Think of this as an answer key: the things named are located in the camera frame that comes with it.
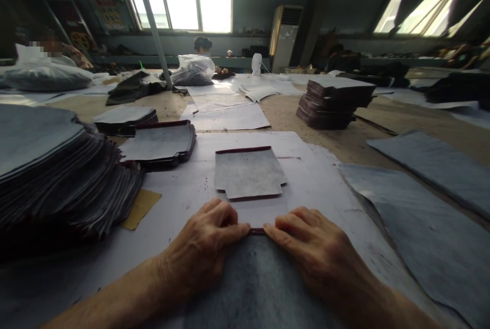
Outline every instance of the brown leather stack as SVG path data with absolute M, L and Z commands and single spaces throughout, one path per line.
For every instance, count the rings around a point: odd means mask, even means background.
M 308 81 L 296 115 L 309 127 L 344 130 L 355 121 L 356 109 L 369 105 L 375 88 L 369 83 L 321 75 L 318 81 Z

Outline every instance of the table surface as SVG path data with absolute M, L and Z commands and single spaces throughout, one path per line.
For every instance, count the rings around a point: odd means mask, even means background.
M 306 85 L 295 84 L 295 87 L 301 91 L 306 91 Z M 346 130 L 342 131 L 320 131 L 309 128 L 296 117 L 299 98 L 300 96 L 277 95 L 267 97 L 260 102 L 260 107 L 271 127 L 258 130 L 198 131 L 198 133 L 293 131 L 303 141 L 328 149 L 342 162 L 393 169 L 407 173 L 422 186 L 468 215 L 487 230 L 490 230 L 488 223 L 471 212 L 460 208 L 447 196 L 436 191 L 424 181 L 366 144 L 368 139 L 390 138 L 392 135 L 360 119 L 352 122 Z M 80 95 L 48 105 L 73 110 L 78 114 L 80 120 L 91 122 L 94 116 L 108 110 L 108 107 L 105 106 L 106 99 L 107 96 L 105 95 Z M 187 102 L 191 100 L 190 96 L 185 97 L 182 94 L 167 91 L 139 99 L 135 103 L 127 105 L 153 107 L 157 110 L 159 121 L 176 121 L 180 118 Z M 377 97 L 373 99 L 368 108 L 360 108 L 356 111 L 356 114 L 396 133 L 403 133 L 412 129 L 424 131 L 448 142 L 483 165 L 490 166 L 490 154 L 487 151 L 490 146 L 490 131 L 460 121 L 442 110 L 423 108 L 393 101 L 385 97 Z M 125 138 L 120 137 L 111 137 L 111 139 L 119 145 L 126 141 Z

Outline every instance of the sign on wall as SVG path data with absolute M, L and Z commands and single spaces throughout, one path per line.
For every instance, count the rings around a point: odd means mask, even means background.
M 121 11 L 113 0 L 95 0 L 108 30 L 126 30 Z

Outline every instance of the plastic bag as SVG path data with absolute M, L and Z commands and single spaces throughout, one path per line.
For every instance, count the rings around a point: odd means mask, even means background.
M 71 65 L 54 63 L 39 47 L 22 47 L 15 66 L 6 71 L 0 83 L 26 91 L 69 91 L 92 84 L 93 73 Z
M 199 55 L 179 56 L 180 67 L 172 76 L 176 86 L 206 86 L 212 85 L 214 63 L 210 57 Z

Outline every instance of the worker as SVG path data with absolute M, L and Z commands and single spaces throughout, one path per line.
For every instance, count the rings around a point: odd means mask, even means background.
M 85 55 L 74 46 L 62 43 L 55 32 L 41 24 L 32 24 L 29 27 L 28 44 L 42 47 L 45 53 L 53 57 L 53 62 L 75 65 L 79 68 L 93 68 Z
M 209 38 L 199 36 L 196 39 L 194 39 L 194 49 L 198 53 L 198 55 L 211 58 L 211 48 L 213 48 L 213 42 Z M 223 73 L 228 72 L 227 68 L 224 68 L 222 70 L 219 66 L 214 67 L 214 72 L 216 72 L 218 74 L 224 70 L 226 70 L 226 71 Z
M 238 223 L 229 203 L 212 199 L 166 250 L 43 328 L 140 327 L 215 283 L 223 272 L 228 246 L 249 230 L 248 223 Z M 275 225 L 264 224 L 264 231 L 292 255 L 306 286 L 347 327 L 439 328 L 403 294 L 378 280 L 344 231 L 318 210 L 301 206 L 277 217 Z

